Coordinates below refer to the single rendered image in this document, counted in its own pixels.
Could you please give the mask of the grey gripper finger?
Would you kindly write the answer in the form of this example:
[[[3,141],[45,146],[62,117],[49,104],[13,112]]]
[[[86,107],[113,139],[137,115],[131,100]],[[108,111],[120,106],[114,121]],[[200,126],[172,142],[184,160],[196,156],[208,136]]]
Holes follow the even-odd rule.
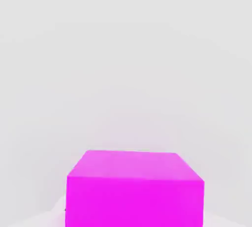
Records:
[[[65,201],[64,195],[50,211],[14,224],[13,227],[65,227]]]

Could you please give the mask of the small magenta cube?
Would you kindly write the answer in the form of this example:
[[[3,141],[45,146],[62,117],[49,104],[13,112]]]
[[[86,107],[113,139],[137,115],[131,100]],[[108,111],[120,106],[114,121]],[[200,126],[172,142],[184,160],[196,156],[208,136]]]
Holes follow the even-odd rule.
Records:
[[[176,153],[88,150],[67,175],[65,227],[203,227],[204,187]]]

